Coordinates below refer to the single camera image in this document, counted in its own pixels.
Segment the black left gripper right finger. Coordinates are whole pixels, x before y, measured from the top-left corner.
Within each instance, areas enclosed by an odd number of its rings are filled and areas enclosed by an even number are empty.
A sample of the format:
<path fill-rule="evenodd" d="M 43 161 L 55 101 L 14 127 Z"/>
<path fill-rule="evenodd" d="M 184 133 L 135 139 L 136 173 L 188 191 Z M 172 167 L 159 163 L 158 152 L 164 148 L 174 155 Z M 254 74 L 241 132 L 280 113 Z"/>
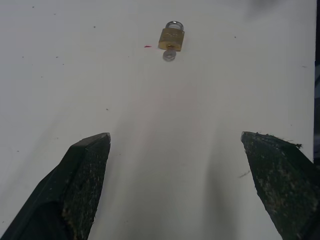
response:
<path fill-rule="evenodd" d="M 294 144 L 244 131 L 254 185 L 282 240 L 320 240 L 320 166 Z"/>

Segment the brass padlock with steel shackle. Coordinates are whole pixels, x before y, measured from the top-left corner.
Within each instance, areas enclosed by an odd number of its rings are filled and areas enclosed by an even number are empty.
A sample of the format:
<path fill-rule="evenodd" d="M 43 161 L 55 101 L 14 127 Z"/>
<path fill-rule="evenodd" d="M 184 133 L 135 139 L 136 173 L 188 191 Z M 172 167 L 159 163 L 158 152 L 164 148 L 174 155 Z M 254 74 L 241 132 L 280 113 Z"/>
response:
<path fill-rule="evenodd" d="M 170 21 L 162 29 L 158 41 L 158 48 L 180 52 L 184 41 L 184 25 L 179 21 Z"/>

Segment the small silver key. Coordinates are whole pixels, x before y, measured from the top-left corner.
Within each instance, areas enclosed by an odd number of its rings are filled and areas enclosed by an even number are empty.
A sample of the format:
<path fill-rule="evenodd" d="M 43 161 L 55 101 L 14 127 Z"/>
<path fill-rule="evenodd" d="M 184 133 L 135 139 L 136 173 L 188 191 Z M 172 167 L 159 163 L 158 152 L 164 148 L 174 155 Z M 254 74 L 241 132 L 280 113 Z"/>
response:
<path fill-rule="evenodd" d="M 171 62 L 176 58 L 177 52 L 174 49 L 167 49 L 163 52 L 162 58 L 166 62 Z"/>

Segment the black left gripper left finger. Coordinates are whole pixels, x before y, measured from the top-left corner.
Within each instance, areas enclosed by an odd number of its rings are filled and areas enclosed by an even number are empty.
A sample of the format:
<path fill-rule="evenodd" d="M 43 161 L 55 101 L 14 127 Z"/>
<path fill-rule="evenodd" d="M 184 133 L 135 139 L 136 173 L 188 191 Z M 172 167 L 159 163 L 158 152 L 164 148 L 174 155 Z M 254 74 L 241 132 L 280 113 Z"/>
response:
<path fill-rule="evenodd" d="M 110 148 L 108 132 L 71 145 L 35 187 L 0 240 L 88 240 Z"/>

